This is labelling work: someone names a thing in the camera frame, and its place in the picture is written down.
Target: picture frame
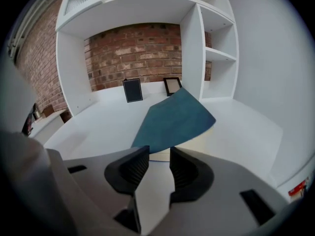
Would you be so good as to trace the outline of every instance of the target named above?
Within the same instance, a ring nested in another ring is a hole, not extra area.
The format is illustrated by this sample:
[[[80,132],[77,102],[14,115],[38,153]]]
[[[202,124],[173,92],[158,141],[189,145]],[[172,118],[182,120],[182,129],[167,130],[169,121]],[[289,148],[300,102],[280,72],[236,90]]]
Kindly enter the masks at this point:
[[[128,103],[143,100],[140,79],[125,79],[123,86]]]
[[[171,96],[177,90],[182,88],[182,84],[179,77],[163,78],[163,80],[164,80],[167,96]]]

